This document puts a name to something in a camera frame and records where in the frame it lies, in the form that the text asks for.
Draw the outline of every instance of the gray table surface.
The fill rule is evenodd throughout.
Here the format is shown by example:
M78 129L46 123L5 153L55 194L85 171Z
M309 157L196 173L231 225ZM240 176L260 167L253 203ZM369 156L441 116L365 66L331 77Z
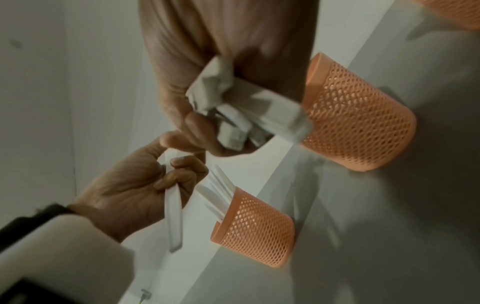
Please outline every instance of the gray table surface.
M366 173L293 147L258 196L295 218L289 262L221 248L183 304L480 302L480 35L398 0L349 69L413 109L412 144Z

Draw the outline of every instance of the hand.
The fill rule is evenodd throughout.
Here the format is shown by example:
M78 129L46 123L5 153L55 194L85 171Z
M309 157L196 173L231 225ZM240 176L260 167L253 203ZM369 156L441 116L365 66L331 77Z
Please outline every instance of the hand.
M179 131L166 147L215 156L241 152L217 141L217 127L193 112L185 92L214 55L232 58L235 74L301 101L312 52L319 0L139 0L145 45L160 105Z
M164 218L165 189L176 183L185 206L195 185L209 172L205 155L175 158L170 162L175 170L165 175L165 166L157 159L166 149L156 139L134 151L88 185L69 208L122 242Z

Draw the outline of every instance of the mesh pattern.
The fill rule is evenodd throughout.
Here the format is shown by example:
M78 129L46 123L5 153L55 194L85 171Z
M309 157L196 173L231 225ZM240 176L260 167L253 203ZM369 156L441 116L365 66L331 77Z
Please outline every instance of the mesh pattern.
M420 2L466 28L480 30L478 0L420 0Z
M292 219L241 189L233 199L239 200L239 208L220 245L269 266L281 266L293 247Z
M314 131L302 144L355 171L392 160L415 132L408 108L333 61L317 97L304 107Z

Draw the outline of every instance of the orange basket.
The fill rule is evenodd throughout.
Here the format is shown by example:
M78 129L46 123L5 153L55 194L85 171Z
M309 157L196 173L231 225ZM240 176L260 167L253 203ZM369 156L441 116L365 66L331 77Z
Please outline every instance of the orange basket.
M480 30L479 0L418 0L445 18L470 30Z
M407 107L322 53L310 62L302 105L313 123L302 145L354 171L393 160L417 125Z
M293 220L240 188L235 189L222 223L210 240L254 260L278 268L294 246Z

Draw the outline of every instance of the wall spot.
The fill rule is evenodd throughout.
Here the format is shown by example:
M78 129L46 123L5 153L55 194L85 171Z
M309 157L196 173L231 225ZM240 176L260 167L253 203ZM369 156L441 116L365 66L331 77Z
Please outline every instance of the wall spot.
M24 47L24 44L18 41L17 39L9 39L8 42L12 47L16 48L17 50L20 50Z

